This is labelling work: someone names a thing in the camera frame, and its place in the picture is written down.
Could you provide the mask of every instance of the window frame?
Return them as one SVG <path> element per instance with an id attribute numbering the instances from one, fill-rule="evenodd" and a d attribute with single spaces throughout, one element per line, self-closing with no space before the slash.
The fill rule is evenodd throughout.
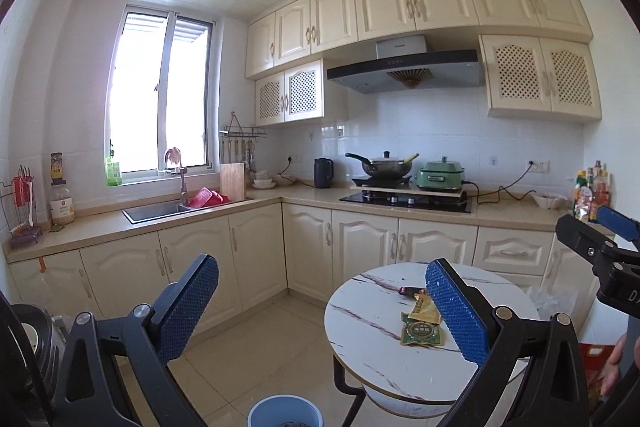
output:
<path id="1" fill-rule="evenodd" d="M 167 18 L 167 26 L 166 33 L 164 35 L 164 45 L 162 48 L 162 58 L 161 58 L 161 66 L 160 66 L 160 75 L 158 78 L 158 84 L 156 86 L 156 90 L 158 92 L 158 119 L 156 121 L 156 126 L 158 130 L 158 158 L 157 163 L 158 167 L 156 169 L 146 169 L 142 171 L 127 171 L 122 172 L 122 182 L 123 184 L 135 184 L 141 182 L 148 182 L 154 180 L 162 180 L 167 179 L 165 174 L 159 172 L 161 166 L 164 165 L 164 152 L 167 149 L 166 144 L 166 102 L 167 102 L 167 90 L 168 90 L 168 82 L 169 82 L 169 63 L 171 59 L 171 49 L 174 40 L 174 32 L 175 32 L 175 24 L 177 20 L 184 19 L 191 22 L 196 22 L 199 24 L 207 25 L 209 27 L 209 39 L 207 42 L 208 53 L 205 64 L 205 90 L 204 90 L 204 99 L 203 99 L 203 111 L 204 111 L 204 145 L 205 145 L 205 164 L 197 165 L 197 166 L 185 166 L 189 168 L 189 174 L 206 174 L 214 171 L 214 158 L 216 154 L 216 150 L 213 146 L 213 141 L 211 136 L 215 134 L 216 129 L 210 130 L 209 125 L 215 125 L 217 119 L 215 118 L 214 111 L 212 109 L 212 105 L 210 104 L 210 100 L 212 97 L 211 89 L 215 89 L 215 85 L 213 82 L 213 73 L 214 68 L 211 67 L 212 64 L 212 54 L 215 52 L 214 50 L 214 32 L 216 30 L 216 21 L 213 19 L 207 19 L 202 15 L 197 15 L 193 13 L 185 12 L 180 9 L 164 9 L 164 8 L 156 8 L 156 7 L 148 7 L 141 6 L 139 4 L 127 4 L 122 15 L 122 20 L 120 21 L 118 38 L 116 40 L 116 45 L 114 47 L 112 66 L 111 66 L 111 74 L 108 85 L 108 94 L 107 94 L 107 106 L 106 106 L 106 116 L 105 116 L 105 133 L 104 133 L 104 149 L 105 155 L 107 155 L 110 151 L 110 136 L 111 136 L 111 83 L 113 82 L 113 73 L 115 70 L 115 61 L 118 53 L 118 46 L 120 45 L 120 38 L 124 31 L 124 26 L 127 21 L 127 16 L 129 13 L 137 13 L 137 14 L 145 14 L 145 15 L 155 15 L 162 16 Z"/>

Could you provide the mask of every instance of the green electric pot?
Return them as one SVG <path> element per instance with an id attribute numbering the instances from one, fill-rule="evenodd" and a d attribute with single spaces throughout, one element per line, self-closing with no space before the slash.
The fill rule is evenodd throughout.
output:
<path id="1" fill-rule="evenodd" d="M 439 162 L 428 162 L 415 175 L 415 184 L 425 190 L 460 190 L 465 169 L 458 162 L 448 162 L 443 156 Z"/>

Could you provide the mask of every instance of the metal screw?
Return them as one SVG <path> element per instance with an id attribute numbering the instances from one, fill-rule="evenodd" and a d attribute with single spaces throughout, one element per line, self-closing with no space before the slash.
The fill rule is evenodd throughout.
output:
<path id="1" fill-rule="evenodd" d="M 571 317 L 569 317 L 569 315 L 567 315 L 566 313 L 559 313 L 556 319 L 563 326 L 568 326 L 569 324 L 571 324 Z"/>
<path id="2" fill-rule="evenodd" d="M 511 317 L 513 317 L 513 312 L 508 309 L 506 306 L 500 306 L 495 314 L 498 315 L 502 320 L 508 321 Z"/>
<path id="3" fill-rule="evenodd" d="M 142 317 L 146 317 L 149 314 L 149 311 L 151 311 L 151 308 L 147 304 L 139 304 L 133 310 L 133 314 L 137 318 L 141 319 Z"/>
<path id="4" fill-rule="evenodd" d="M 87 313 L 87 312 L 82 312 L 81 314 L 78 315 L 78 317 L 76 317 L 76 323 L 80 325 L 87 324 L 89 320 L 91 320 L 91 313 Z"/>

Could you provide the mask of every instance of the stainless steel sink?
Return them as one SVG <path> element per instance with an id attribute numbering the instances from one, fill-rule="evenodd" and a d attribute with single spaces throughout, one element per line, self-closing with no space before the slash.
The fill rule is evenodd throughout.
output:
<path id="1" fill-rule="evenodd" d="M 175 216 L 176 214 L 182 214 L 184 212 L 195 212 L 196 210 L 199 210 L 199 208 L 189 208 L 188 206 L 184 206 L 180 200 L 174 200 L 134 206 L 133 208 L 123 210 L 122 213 L 135 225 L 136 223 L 142 223 L 144 221 Z"/>

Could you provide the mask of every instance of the faucet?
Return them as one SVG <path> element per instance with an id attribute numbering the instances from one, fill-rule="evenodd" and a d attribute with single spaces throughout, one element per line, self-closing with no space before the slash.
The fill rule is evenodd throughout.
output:
<path id="1" fill-rule="evenodd" d="M 184 175 L 187 174 L 187 167 L 182 166 L 182 155 L 180 154 L 180 149 L 177 147 L 172 147 L 171 149 L 167 149 L 164 153 L 164 161 L 175 165 L 179 165 L 178 168 L 175 168 L 171 171 L 172 176 L 180 176 L 180 203 L 184 206 L 189 206 L 187 201 L 187 181 L 184 179 Z"/>

